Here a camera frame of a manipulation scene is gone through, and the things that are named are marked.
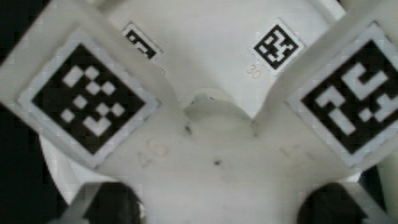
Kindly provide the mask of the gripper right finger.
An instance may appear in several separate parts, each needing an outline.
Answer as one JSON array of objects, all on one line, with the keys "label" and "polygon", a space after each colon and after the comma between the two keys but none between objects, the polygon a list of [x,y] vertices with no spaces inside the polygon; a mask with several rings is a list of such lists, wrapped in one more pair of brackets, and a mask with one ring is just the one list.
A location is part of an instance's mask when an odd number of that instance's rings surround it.
[{"label": "gripper right finger", "polygon": [[391,217],[357,182],[332,182],[309,194],[297,224],[391,224]]}]

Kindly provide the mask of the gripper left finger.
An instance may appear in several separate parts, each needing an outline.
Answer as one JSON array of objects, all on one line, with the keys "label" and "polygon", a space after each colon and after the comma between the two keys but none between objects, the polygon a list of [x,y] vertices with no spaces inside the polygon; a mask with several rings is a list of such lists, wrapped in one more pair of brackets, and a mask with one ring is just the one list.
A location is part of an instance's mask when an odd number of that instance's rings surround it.
[{"label": "gripper left finger", "polygon": [[91,182],[48,224],[142,224],[141,215],[141,200],[132,188],[121,182]]}]

